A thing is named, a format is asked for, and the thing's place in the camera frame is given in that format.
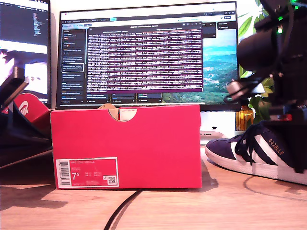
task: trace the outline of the amber glass bottle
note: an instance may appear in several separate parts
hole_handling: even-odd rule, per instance
[[[248,100],[244,100],[241,104],[241,110],[236,112],[236,131],[245,131],[248,126],[248,120],[254,122],[254,111],[249,108]]]

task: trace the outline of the landscape wallpaper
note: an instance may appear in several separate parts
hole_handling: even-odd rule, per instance
[[[216,38],[203,39],[204,91],[163,93],[163,102],[224,104],[226,86],[237,78],[236,30],[217,30]]]

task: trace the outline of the computer monitor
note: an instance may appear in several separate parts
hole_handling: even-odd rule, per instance
[[[237,31],[235,1],[60,12],[56,108],[238,110]]]
[[[29,80],[24,92],[51,107],[49,0],[0,0],[0,85],[13,67]]]

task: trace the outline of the cable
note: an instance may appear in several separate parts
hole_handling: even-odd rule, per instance
[[[250,94],[252,92],[252,90],[259,85],[264,79],[266,79],[268,77],[269,74],[271,74],[272,71],[274,71],[277,67],[277,65],[280,63],[281,59],[283,58],[283,54],[286,51],[287,47],[289,46],[289,41],[290,41],[290,36],[291,36],[291,32],[292,32],[292,28],[293,28],[293,24],[294,24],[294,11],[291,5],[291,2],[289,0],[286,0],[287,6],[288,6],[288,11],[289,11],[289,24],[288,24],[288,28],[285,34],[285,40],[283,42],[283,47],[281,52],[279,53],[276,61],[274,62],[273,65],[271,65],[268,68],[264,68],[259,70],[258,72],[254,73],[253,75],[251,75],[248,78],[256,78],[256,76],[258,75],[262,75],[262,77],[260,77],[259,80],[256,81],[256,83],[251,83],[246,85],[245,87],[243,87],[242,89],[238,90],[237,92],[234,92],[228,96],[226,96],[224,98],[224,102],[226,104],[228,103],[234,103],[239,101],[243,96]],[[242,92],[243,90],[248,89],[245,93],[243,93],[241,96],[239,96],[238,98],[234,99],[234,100],[228,100],[230,99],[232,96]]]
[[[129,202],[131,201],[133,198],[137,197],[141,192],[143,191],[143,189],[138,189],[136,190],[135,193],[133,193],[131,196],[129,196],[123,203],[121,203],[121,205],[114,211],[114,213],[112,214],[112,216],[110,217],[110,219],[108,220],[108,222],[106,223],[106,226],[104,228],[104,230],[109,230],[111,227],[112,222],[114,221],[115,217],[118,215],[118,213],[123,209],[123,207]]]
[[[295,5],[295,6],[307,7],[307,3],[293,2],[292,4]]]

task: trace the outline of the desk surface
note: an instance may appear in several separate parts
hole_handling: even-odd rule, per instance
[[[145,190],[117,230],[307,229],[307,186],[231,172],[204,155],[203,188]],[[2,169],[1,230],[101,230],[134,190],[56,190],[52,157]]]

